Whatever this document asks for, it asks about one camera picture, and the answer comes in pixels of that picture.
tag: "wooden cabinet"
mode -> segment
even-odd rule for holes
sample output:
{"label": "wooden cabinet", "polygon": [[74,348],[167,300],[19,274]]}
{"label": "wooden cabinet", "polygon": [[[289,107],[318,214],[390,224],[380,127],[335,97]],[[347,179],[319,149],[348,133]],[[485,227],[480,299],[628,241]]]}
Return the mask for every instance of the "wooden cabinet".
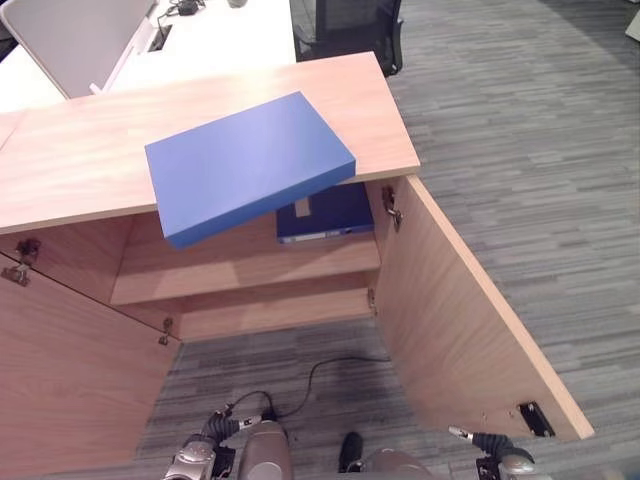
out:
{"label": "wooden cabinet", "polygon": [[[17,263],[0,256],[0,270]],[[130,460],[178,342],[37,273],[0,279],[2,478]]]}
{"label": "wooden cabinet", "polygon": [[[142,146],[295,90],[356,156],[353,180],[367,182],[375,232],[281,245],[269,214],[173,250]],[[177,346],[158,344],[167,318],[170,335],[190,342],[376,315],[424,427],[530,435],[518,406],[535,402],[560,439],[593,434],[410,175],[419,161],[373,55],[75,99],[25,115],[0,117],[0,139],[8,138],[0,147],[8,199],[0,251],[6,266],[19,259],[18,241],[37,238],[41,247],[27,287],[0,279],[0,368],[10,380],[0,442],[16,444],[17,436],[41,449],[30,467],[15,447],[4,474],[132,455]],[[68,438],[46,443],[35,426]],[[104,438],[96,439],[98,427]]]}

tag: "cabinet hinge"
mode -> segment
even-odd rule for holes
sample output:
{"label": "cabinet hinge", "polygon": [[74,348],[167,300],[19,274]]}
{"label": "cabinet hinge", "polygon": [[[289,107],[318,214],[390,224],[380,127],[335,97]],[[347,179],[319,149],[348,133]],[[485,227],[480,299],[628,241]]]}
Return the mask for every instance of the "cabinet hinge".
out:
{"label": "cabinet hinge", "polygon": [[396,194],[393,191],[393,187],[387,185],[382,187],[382,204],[385,211],[393,218],[393,227],[396,232],[400,231],[400,225],[402,225],[402,212],[395,208]]}
{"label": "cabinet hinge", "polygon": [[164,335],[162,335],[158,339],[158,343],[160,345],[169,345],[169,335],[171,335],[172,328],[173,328],[173,318],[171,317],[165,318],[164,322],[162,322],[162,331],[164,332]]}
{"label": "cabinet hinge", "polygon": [[0,277],[23,287],[29,285],[30,279],[27,273],[38,259],[40,245],[40,240],[36,238],[27,238],[18,242],[16,252],[20,254],[20,259],[18,260],[20,264],[11,268],[3,268],[2,272],[0,272]]}
{"label": "cabinet hinge", "polygon": [[376,307],[376,292],[373,288],[367,289],[367,301],[369,302],[369,308],[374,316],[378,315],[378,307]]}

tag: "robotic hand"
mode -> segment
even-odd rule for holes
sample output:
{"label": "robotic hand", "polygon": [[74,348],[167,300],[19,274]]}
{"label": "robotic hand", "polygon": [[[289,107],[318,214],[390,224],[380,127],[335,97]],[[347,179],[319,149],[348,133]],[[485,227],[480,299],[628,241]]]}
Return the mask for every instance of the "robotic hand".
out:
{"label": "robotic hand", "polygon": [[174,455],[164,480],[211,480],[226,478],[231,473],[235,450],[221,443],[240,430],[260,423],[263,417],[233,420],[231,408],[224,413],[215,412],[200,433],[191,435]]}
{"label": "robotic hand", "polygon": [[505,435],[469,433],[458,427],[449,427],[449,432],[489,455],[476,460],[480,480],[552,480],[540,473],[529,452]]}

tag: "black chair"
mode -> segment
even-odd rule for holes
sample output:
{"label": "black chair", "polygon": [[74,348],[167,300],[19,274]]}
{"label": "black chair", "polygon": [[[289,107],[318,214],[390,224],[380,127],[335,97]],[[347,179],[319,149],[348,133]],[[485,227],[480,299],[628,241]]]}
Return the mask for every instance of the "black chair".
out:
{"label": "black chair", "polygon": [[372,50],[385,76],[402,69],[401,0],[316,0],[315,32],[294,25],[296,60]]}

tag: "blue book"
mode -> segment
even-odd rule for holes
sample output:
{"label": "blue book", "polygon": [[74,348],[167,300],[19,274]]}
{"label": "blue book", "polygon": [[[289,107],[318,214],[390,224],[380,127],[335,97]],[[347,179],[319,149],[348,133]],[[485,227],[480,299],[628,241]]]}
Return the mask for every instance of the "blue book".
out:
{"label": "blue book", "polygon": [[296,205],[287,205],[276,213],[281,243],[373,231],[363,183],[331,187],[311,195],[307,201],[302,213]]}
{"label": "blue book", "polygon": [[165,238],[184,248],[355,175],[300,92],[145,146]]}

